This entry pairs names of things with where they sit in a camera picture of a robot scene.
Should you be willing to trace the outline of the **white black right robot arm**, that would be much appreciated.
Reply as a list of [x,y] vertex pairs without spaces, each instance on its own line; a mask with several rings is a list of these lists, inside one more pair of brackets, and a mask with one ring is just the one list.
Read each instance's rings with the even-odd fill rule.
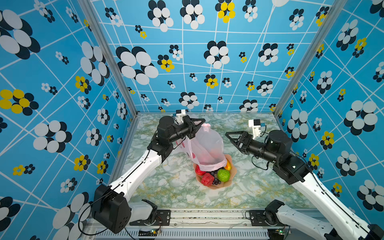
[[293,227],[316,240],[382,240],[383,229],[355,215],[319,180],[299,157],[291,153],[292,139],[281,130],[269,132],[259,142],[246,131],[227,132],[226,137],[245,155],[273,164],[272,170],[288,185],[303,194],[327,219],[316,220],[274,200],[265,208],[271,224],[276,221]]

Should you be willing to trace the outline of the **pink translucent plastic bag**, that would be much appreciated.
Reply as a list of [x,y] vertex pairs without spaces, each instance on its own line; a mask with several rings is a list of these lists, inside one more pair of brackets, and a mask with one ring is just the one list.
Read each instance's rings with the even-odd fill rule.
[[186,138],[180,148],[201,171],[211,172],[227,165],[223,138],[210,124],[203,124],[196,136]]

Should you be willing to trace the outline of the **red bell pepper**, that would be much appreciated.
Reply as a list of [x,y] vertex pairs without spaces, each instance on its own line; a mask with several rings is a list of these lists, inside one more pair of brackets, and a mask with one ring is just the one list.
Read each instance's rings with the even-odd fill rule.
[[211,175],[210,173],[205,173],[202,177],[202,180],[201,180],[201,183],[206,186],[206,187],[209,187],[213,184],[215,178],[213,175]]

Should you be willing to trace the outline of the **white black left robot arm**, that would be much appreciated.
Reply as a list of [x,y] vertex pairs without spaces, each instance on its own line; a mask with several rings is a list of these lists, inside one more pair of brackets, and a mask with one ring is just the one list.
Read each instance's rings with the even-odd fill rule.
[[157,218],[157,205],[148,200],[131,204],[133,193],[171,154],[174,143],[179,145],[185,139],[194,138],[204,123],[205,119],[189,116],[182,117],[181,121],[171,116],[162,117],[142,157],[114,182],[96,189],[91,205],[92,218],[114,234],[132,222],[153,224]]

